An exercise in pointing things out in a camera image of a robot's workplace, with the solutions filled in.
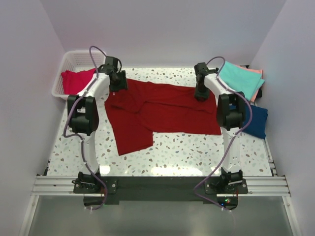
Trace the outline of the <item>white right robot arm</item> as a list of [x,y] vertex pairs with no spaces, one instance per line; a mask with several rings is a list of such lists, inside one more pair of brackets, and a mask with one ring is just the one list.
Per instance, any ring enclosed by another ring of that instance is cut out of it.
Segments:
[[224,160],[219,177],[210,177],[205,185],[217,193],[231,193],[243,181],[240,164],[240,134],[246,119],[243,93],[236,94],[219,79],[219,71],[209,69],[204,62],[194,66],[196,87],[194,97],[206,101],[212,92],[217,99],[216,120],[223,135]]

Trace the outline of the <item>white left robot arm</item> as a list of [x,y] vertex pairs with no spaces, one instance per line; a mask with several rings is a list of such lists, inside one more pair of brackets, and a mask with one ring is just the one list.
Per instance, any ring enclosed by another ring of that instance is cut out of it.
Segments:
[[67,120],[65,127],[72,129],[72,134],[65,138],[77,136],[81,141],[81,156],[84,172],[72,183],[75,192],[98,193],[106,188],[100,178],[99,163],[96,159],[95,133],[99,125],[96,100],[106,89],[113,92],[127,89],[126,72],[122,70],[121,60],[106,56],[104,64],[93,70],[88,84],[77,95],[67,98]]

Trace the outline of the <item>dark red t-shirt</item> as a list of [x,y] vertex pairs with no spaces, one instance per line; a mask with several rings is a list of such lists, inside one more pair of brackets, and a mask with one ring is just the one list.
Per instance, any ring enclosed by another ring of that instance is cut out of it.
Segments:
[[216,100],[194,97],[193,87],[129,79],[128,89],[110,92],[104,103],[119,155],[153,145],[153,133],[220,135]]

